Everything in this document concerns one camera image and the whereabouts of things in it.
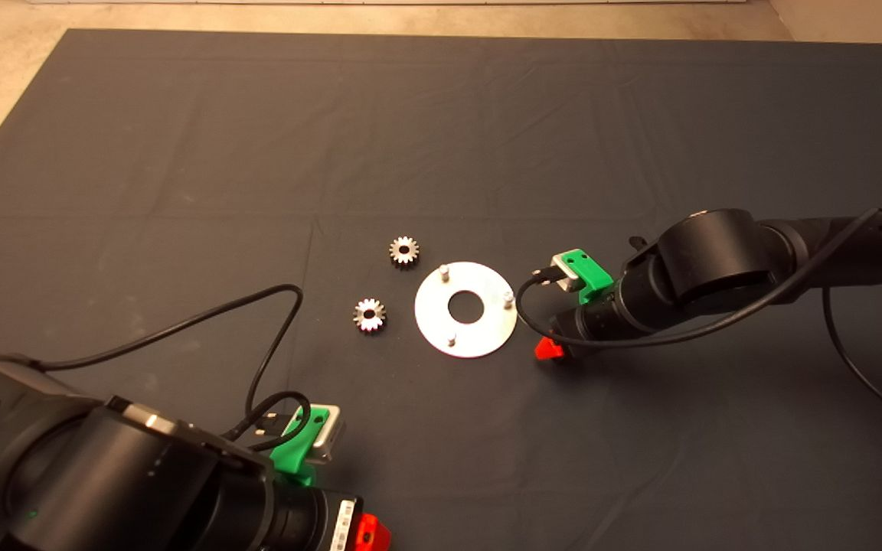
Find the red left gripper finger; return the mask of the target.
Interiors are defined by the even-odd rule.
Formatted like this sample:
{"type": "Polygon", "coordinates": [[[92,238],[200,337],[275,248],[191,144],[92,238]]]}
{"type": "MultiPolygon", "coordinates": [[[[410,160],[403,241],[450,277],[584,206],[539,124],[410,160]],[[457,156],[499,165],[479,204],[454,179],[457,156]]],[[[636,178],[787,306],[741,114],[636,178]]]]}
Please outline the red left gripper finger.
{"type": "Polygon", "coordinates": [[[392,544],[392,533],[375,515],[361,515],[354,538],[356,551],[388,551],[392,544]]]}

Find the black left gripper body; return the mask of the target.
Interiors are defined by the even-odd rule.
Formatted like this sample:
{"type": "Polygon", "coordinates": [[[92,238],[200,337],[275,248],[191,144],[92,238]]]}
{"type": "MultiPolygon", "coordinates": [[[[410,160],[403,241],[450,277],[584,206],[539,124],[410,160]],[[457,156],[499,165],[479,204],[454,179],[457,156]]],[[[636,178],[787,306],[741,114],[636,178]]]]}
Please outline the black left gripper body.
{"type": "Polygon", "coordinates": [[[354,550],[365,512],[360,495],[316,486],[265,484],[260,550],[354,550]]]}

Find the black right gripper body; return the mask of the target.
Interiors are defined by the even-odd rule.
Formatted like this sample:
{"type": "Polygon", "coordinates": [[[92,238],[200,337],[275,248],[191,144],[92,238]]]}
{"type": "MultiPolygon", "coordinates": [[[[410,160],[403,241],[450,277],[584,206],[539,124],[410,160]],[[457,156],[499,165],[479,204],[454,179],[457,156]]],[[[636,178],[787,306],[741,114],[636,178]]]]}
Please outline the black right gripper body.
{"type": "Polygon", "coordinates": [[[637,341],[645,336],[644,297],[640,285],[617,282],[594,301],[554,314],[552,331],[575,341],[637,341]]]}

